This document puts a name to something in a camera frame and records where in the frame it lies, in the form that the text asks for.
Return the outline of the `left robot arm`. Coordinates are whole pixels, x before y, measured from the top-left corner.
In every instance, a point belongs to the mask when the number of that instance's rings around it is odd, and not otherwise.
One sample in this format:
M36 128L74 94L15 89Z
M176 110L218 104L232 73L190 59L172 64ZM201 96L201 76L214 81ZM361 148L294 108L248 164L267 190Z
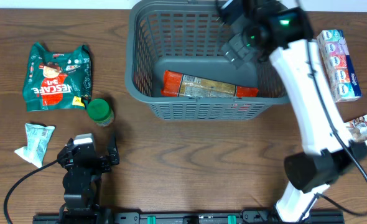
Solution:
M98 156L90 133L69 139L58 153L58 163L67 170L62 181L65 204L59 211L60 223L113 222L111 210L100 206L100 190L102 174L111 172L120 161L115 135L106 149L107 155Z

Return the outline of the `Kleenex tissue multipack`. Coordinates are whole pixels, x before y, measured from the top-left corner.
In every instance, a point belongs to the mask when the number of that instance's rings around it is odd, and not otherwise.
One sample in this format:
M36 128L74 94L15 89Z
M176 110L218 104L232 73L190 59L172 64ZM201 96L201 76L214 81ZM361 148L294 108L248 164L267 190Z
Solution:
M318 47L336 103L356 101L362 92L342 30L322 30L317 36Z

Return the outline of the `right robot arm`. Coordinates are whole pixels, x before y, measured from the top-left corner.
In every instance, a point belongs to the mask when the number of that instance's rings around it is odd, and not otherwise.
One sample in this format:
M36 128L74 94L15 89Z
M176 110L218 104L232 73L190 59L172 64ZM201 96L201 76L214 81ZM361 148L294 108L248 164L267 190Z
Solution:
M232 63L246 57L270 62L297 118L301 153L284 159L289 180L276 202L271 221L308 223L311 209L325 191L367 156L344 126L330 94L314 32L301 7L285 9L279 1L215 2L220 21L235 36L224 53Z

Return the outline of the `brown white snack pouch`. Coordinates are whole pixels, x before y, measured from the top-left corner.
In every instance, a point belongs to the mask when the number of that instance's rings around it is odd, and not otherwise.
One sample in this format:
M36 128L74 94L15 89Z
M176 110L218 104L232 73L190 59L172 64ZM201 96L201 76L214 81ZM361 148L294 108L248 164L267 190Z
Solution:
M355 142L364 142L367 145L367 114L347 121L345 127Z

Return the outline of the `green Nescafe coffee bag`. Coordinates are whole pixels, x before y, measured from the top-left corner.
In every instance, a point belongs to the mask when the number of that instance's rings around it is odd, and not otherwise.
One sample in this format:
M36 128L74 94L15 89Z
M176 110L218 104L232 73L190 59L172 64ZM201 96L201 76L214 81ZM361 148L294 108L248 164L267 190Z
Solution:
M56 53L34 44L22 89L26 110L85 109L92 94L91 72L87 45L70 53Z

